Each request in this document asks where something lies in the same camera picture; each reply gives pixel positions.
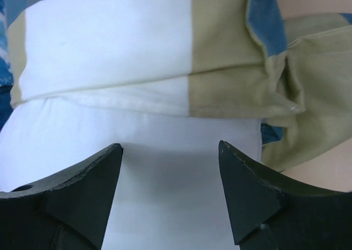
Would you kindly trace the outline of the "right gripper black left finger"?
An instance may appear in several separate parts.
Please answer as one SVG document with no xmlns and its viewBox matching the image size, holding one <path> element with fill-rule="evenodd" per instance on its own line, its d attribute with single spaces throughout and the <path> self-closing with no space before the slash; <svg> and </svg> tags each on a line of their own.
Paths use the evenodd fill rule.
<svg viewBox="0 0 352 250">
<path fill-rule="evenodd" d="M 1 249 L 101 249 L 123 148 L 1 192 Z"/>
</svg>

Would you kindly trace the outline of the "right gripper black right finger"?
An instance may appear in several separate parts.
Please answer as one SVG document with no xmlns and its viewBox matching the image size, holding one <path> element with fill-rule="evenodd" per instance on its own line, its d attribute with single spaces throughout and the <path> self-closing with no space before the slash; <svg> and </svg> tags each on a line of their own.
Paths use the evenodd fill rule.
<svg viewBox="0 0 352 250">
<path fill-rule="evenodd" d="M 219 170 L 241 249 L 351 249 L 351 193 L 287 177 L 225 141 Z"/>
</svg>

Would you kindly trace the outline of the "blue tan white patchwork pillow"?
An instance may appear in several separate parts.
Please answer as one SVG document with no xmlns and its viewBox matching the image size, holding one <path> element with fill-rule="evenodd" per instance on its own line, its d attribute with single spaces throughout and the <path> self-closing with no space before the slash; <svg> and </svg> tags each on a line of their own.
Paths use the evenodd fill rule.
<svg viewBox="0 0 352 250">
<path fill-rule="evenodd" d="M 283 19 L 277 0 L 4 0 L 12 105 L 90 107 L 283 128 L 285 170 L 351 138 L 351 15 Z"/>
</svg>

